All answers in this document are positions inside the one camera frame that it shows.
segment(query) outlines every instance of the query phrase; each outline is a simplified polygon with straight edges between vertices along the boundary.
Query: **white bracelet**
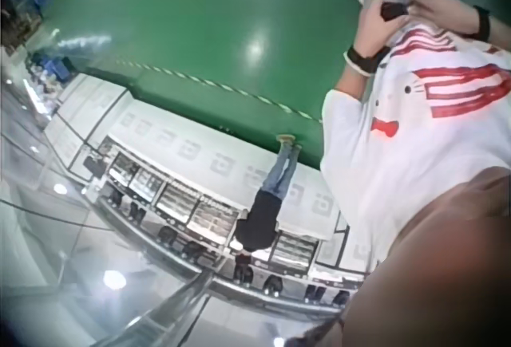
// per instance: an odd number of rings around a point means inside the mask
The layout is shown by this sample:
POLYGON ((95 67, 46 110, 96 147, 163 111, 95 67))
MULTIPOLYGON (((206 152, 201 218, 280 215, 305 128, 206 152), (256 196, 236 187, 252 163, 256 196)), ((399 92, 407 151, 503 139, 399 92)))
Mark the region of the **white bracelet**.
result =
POLYGON ((362 74, 364 77, 371 77, 372 74, 362 70, 358 65, 356 65, 350 58, 348 57, 348 52, 344 52, 344 60, 348 63, 348 65, 356 70, 358 73, 362 74))

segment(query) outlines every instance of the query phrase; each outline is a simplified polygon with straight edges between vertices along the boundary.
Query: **white t-shirt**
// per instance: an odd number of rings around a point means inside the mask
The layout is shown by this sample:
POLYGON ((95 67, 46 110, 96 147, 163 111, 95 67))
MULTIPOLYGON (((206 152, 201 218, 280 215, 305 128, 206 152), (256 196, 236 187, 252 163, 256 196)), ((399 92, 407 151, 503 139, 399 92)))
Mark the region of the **white t-shirt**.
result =
POLYGON ((511 55, 410 23, 361 103, 332 90, 321 171, 375 262, 424 206, 486 168, 511 168, 511 55))

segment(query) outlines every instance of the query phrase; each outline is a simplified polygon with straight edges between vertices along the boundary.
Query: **person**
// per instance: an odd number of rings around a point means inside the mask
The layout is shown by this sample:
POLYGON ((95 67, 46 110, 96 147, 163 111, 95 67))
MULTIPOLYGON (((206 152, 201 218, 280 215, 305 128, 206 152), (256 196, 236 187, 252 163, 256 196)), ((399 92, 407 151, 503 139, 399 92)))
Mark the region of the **person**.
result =
POLYGON ((323 105, 321 171, 370 274, 335 342, 301 345, 509 345, 511 28, 459 0, 387 22, 382 4, 323 105))
POLYGON ((234 236, 243 245, 236 257, 239 265, 249 264, 250 255, 254 251, 270 247, 277 234, 277 216, 291 185, 302 149, 299 144, 294 144, 295 137, 292 135, 279 135, 277 140, 280 142, 277 161, 255 195, 250 212, 242 210, 236 222, 234 236))

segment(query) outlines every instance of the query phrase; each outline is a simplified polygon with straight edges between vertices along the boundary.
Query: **black wristband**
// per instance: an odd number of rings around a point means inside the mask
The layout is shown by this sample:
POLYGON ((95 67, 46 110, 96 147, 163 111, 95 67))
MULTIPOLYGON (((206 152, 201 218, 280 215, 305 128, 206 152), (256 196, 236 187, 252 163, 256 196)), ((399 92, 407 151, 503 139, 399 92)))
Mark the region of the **black wristband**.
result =
POLYGON ((465 37, 472 38, 473 40, 488 42, 489 32, 491 27, 489 26, 489 11, 481 8, 480 6, 473 6, 477 14, 479 15, 479 32, 476 34, 467 34, 465 37))
POLYGON ((364 73, 374 74, 378 68, 379 63, 382 59, 390 52, 390 48, 383 47, 378 53, 376 53, 373 57, 362 57, 353 46, 351 46, 346 56, 348 60, 358 66, 364 73))

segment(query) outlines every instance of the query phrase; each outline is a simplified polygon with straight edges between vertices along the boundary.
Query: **blue jeans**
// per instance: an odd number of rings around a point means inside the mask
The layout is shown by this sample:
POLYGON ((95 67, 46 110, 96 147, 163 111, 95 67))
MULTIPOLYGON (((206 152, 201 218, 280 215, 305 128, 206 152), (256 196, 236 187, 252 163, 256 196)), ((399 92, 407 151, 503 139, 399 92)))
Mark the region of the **blue jeans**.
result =
POLYGON ((274 196, 284 200, 291 185, 291 178, 293 178, 296 170, 299 153, 299 148, 294 148, 286 143, 282 144, 277 155, 277 162, 275 162, 275 165, 268 173, 261 190, 272 193, 274 196), (289 164, 284 173, 282 173, 287 160, 289 160, 289 164))

